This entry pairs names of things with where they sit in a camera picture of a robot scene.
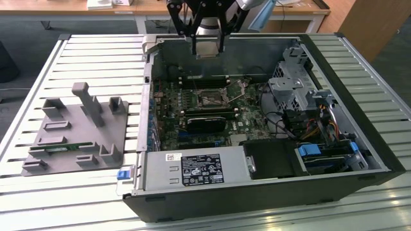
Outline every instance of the gray plastic holder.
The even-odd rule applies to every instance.
[[[22,164],[24,176],[118,168],[122,164],[128,102],[105,103],[88,94],[88,84],[74,83],[72,93],[82,104],[46,99],[41,127]]]

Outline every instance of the white box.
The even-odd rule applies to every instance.
[[[133,0],[112,0],[114,5],[129,6]]]
[[[110,0],[86,0],[88,10],[100,10],[100,9],[110,9],[110,8],[113,8],[113,4]]]

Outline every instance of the white slatted table surface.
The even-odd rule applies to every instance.
[[[129,105],[124,165],[136,161],[142,82],[140,35],[72,36],[60,41],[5,135],[0,151],[0,230],[382,230],[411,225],[411,122],[402,105],[369,68],[333,35],[310,35],[361,109],[402,163],[406,173],[338,202],[188,219],[141,222],[116,194],[117,170],[21,177],[28,146],[44,116],[46,97],[65,104],[76,81],[86,81],[98,101],[117,95]],[[318,76],[324,88],[325,82]]]

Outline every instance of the sticker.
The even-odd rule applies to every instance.
[[[180,153],[166,153],[165,161],[174,161],[174,160],[181,160],[181,154]]]
[[[61,151],[66,151],[68,149],[66,148],[50,148],[50,149],[46,149],[48,152],[61,152]]]
[[[133,14],[132,11],[114,11],[114,13]]]
[[[182,185],[224,183],[220,154],[182,156]]]

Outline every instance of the barcode sticker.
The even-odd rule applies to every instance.
[[[181,153],[168,153],[165,154],[165,161],[181,160]]]

